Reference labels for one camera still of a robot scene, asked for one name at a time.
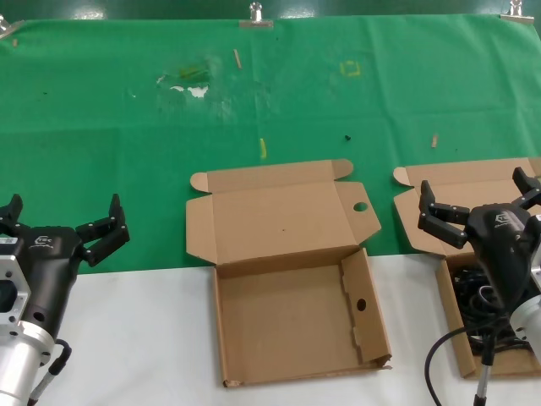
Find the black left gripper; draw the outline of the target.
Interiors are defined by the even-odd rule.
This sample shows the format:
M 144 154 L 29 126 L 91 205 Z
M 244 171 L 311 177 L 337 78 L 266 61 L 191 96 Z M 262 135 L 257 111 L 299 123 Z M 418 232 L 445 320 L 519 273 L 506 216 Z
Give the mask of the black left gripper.
M 20 320 L 57 338 L 81 258 L 96 266 L 129 241 L 124 210 L 119 195 L 113 194 L 107 217 L 75 230 L 24 227 L 19 223 L 22 210 L 18 194 L 0 209 L 1 237 L 11 240 L 1 243 L 1 255 L 16 259 L 30 288 Z

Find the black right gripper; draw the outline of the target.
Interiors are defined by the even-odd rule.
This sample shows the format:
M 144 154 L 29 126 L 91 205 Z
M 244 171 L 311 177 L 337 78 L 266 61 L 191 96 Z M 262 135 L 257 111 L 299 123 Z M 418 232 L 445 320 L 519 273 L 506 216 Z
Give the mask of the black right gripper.
M 512 180 L 521 193 L 512 204 L 490 204 L 475 207 L 468 217 L 462 206 L 437 203 L 428 180 L 421 183 L 418 228 L 455 248 L 467 242 L 485 271 L 503 307 L 516 310 L 536 296 L 536 285 L 530 276 L 532 239 L 525 237 L 531 214 L 522 208 L 540 205 L 541 184 L 516 167 Z M 466 224 L 466 232 L 456 225 Z

